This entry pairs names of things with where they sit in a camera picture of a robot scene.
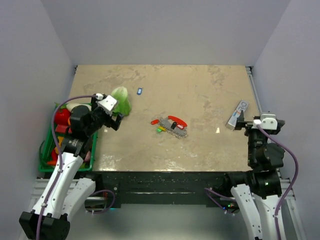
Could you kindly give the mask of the blue key tag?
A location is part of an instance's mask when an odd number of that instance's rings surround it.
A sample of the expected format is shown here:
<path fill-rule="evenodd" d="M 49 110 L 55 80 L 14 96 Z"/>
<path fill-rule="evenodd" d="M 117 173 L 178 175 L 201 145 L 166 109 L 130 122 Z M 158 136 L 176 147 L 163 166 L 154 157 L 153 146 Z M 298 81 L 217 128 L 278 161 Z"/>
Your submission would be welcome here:
<path fill-rule="evenodd" d="M 137 94 L 138 96 L 140 96 L 140 95 L 142 94 L 142 92 L 143 92 L 143 88 L 138 88 L 136 94 Z"/>

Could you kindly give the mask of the key bunch with red carabiner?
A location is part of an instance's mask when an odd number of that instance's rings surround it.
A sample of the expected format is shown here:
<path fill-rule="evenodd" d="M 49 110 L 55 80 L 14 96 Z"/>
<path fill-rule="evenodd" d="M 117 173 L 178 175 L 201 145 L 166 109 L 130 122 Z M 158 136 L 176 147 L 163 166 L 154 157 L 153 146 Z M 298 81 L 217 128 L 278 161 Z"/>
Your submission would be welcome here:
<path fill-rule="evenodd" d="M 176 116 L 168 115 L 167 117 L 160 117 L 152 120 L 150 124 L 157 125 L 158 128 L 162 128 L 165 132 L 176 138 L 188 137 L 187 123 Z"/>

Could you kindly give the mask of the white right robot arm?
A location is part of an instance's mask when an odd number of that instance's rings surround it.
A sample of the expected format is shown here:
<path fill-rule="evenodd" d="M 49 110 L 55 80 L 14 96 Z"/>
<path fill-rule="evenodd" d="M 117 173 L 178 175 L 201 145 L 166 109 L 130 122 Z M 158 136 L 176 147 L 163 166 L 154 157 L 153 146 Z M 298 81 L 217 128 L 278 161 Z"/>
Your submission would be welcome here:
<path fill-rule="evenodd" d="M 244 219 L 250 240 L 286 239 L 280 208 L 282 196 L 278 169 L 283 167 L 285 150 L 269 142 L 270 135 L 277 135 L 285 125 L 275 114 L 262 113 L 252 121 L 246 121 L 241 112 L 235 129 L 245 129 L 248 137 L 248 161 L 246 172 L 228 174 L 223 192 L 234 197 Z"/>

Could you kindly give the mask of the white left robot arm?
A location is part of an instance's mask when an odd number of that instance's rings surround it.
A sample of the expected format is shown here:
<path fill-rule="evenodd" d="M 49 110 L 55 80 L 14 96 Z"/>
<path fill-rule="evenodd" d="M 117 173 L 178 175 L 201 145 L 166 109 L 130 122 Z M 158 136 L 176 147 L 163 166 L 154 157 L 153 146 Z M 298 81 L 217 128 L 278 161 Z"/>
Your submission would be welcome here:
<path fill-rule="evenodd" d="M 53 173 L 30 212 L 22 212 L 19 223 L 30 240 L 65 240 L 71 221 L 87 197 L 99 196 L 104 190 L 96 173 L 82 177 L 73 190 L 71 183 L 93 146 L 93 135 L 103 126 L 119 129 L 123 116 L 113 119 L 116 103 L 94 103 L 91 110 L 80 105 L 70 115 L 69 126 L 61 143 Z"/>

